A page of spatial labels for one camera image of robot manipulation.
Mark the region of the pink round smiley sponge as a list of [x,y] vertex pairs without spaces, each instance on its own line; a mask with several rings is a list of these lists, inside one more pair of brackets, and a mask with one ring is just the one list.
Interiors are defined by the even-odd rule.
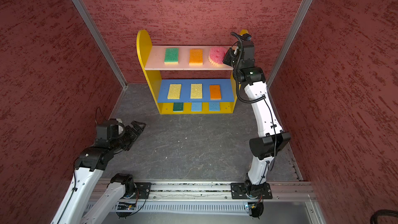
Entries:
[[214,66],[223,66],[223,60],[227,52],[228,50],[225,47],[211,47],[208,60]]

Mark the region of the green scouring sponge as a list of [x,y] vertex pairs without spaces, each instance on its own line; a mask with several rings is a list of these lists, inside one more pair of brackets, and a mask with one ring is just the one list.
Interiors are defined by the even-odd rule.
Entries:
[[184,103],[174,103],[173,104],[173,112],[183,112]]

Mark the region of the orange sponge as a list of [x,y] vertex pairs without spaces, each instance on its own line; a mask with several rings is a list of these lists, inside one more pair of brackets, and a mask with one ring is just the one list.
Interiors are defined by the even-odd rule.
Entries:
[[190,49],[189,65],[190,66],[202,66],[203,65],[203,50],[202,49]]
[[221,100],[222,99],[220,85],[210,85],[209,92],[210,92],[211,100]]

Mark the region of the yellow sponge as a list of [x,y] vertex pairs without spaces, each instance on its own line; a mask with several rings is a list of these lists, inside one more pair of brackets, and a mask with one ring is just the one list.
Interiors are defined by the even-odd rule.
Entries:
[[203,85],[191,84],[190,99],[202,99],[202,98],[203,98]]
[[167,94],[168,100],[179,100],[181,94],[182,84],[170,84]]

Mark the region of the blue sponge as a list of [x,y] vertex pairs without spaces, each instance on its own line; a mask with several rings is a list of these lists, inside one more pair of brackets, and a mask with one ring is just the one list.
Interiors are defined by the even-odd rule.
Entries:
[[202,111],[202,102],[193,102],[191,104],[191,111],[194,113]]
[[220,111],[220,103],[219,102],[209,102],[209,111],[210,112],[219,112]]

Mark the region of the dark yellow scouring pad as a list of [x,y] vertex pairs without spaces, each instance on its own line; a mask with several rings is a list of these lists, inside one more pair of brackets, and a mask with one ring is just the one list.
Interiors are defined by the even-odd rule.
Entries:
[[165,50],[164,64],[178,64],[179,63],[179,48],[167,48]]

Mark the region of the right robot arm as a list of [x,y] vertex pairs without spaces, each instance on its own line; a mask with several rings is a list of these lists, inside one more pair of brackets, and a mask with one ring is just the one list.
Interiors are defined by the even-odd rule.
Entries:
[[262,200],[272,197],[267,174],[291,136],[276,118],[263,70],[255,65],[254,50],[253,42],[240,39],[226,53],[223,63],[233,68],[237,99],[252,106],[258,129],[258,137],[249,141],[253,158],[242,193],[249,199]]

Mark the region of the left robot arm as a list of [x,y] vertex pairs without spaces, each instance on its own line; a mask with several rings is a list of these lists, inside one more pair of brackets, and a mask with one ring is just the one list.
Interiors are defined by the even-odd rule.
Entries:
[[146,124],[132,121],[105,120],[96,126],[94,144],[76,159],[69,189],[55,214],[54,224],[101,224],[111,210],[120,218],[132,216],[141,210],[140,199],[147,200],[151,183],[134,182],[131,174],[116,174],[100,199],[85,212],[94,188],[116,154],[129,151],[143,133]]

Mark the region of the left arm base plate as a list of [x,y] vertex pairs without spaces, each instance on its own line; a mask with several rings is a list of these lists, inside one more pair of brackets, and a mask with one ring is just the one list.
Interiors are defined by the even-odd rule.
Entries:
[[148,199],[152,183],[133,183],[125,185],[123,199]]

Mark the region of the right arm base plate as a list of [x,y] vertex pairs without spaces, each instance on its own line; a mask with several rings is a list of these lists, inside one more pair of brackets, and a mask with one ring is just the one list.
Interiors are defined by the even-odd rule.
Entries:
[[270,200],[273,198],[270,184],[253,185],[250,181],[231,183],[232,199]]

